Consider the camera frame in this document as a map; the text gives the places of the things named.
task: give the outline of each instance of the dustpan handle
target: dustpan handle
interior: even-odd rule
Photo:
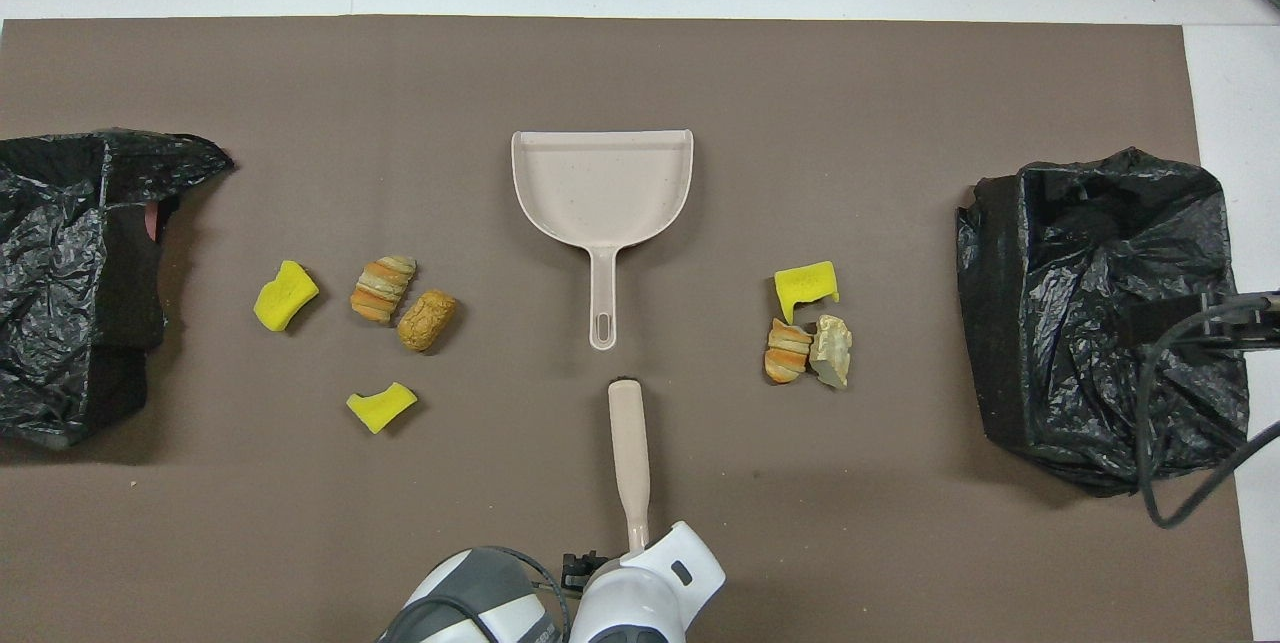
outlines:
[[[591,347],[607,351],[618,338],[618,316],[614,313],[613,270],[617,248],[591,248]]]
[[[649,437],[644,425],[640,383],[621,378],[609,384],[609,432],[613,474],[627,517],[627,544],[640,553],[649,544]]]

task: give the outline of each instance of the sponge piece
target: sponge piece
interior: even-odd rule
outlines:
[[[351,396],[347,398],[347,407],[361,423],[369,427],[371,433],[378,433],[387,428],[397,415],[412,406],[417,396],[399,383],[392,383],[381,393],[375,393],[367,398],[364,396]]]
[[[297,261],[287,260],[280,264],[275,281],[262,286],[257,302],[253,304],[253,314],[266,329],[280,332],[293,320],[293,314],[317,293],[320,288],[316,288],[307,272]]]
[[[803,268],[788,268],[773,274],[773,287],[778,291],[778,302],[782,304],[782,316],[787,325],[791,325],[796,304],[808,304],[818,298],[831,296],[831,300],[840,302],[840,289],[836,288],[836,265],[829,260],[805,265]]]

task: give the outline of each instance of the black connector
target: black connector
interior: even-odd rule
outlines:
[[[1221,296],[1198,293],[1158,301],[1146,301],[1129,306],[1119,325],[1120,345],[1144,346],[1156,342],[1165,330],[1189,315],[1210,306],[1258,300],[1254,309],[1242,309],[1230,315],[1206,320],[1174,341],[1174,347],[1199,346],[1203,348],[1256,351],[1280,348],[1280,298],[1277,292],[1239,293]]]
[[[564,553],[564,565],[561,569],[561,588],[581,593],[586,588],[586,582],[591,579],[591,574],[607,562],[609,562],[609,558],[595,555],[595,551],[581,556]]]

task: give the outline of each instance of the croissant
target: croissant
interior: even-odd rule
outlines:
[[[407,256],[383,256],[367,264],[351,295],[351,310],[366,320],[390,325],[415,270],[417,261]]]
[[[791,383],[804,373],[813,336],[794,325],[783,325],[773,319],[769,330],[769,348],[764,351],[764,373],[774,383]]]

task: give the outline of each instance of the dustpan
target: dustpan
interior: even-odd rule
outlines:
[[[543,233],[590,256],[588,338],[595,350],[617,342],[618,251],[676,220],[692,170],[690,131],[512,136],[511,172],[525,215]]]

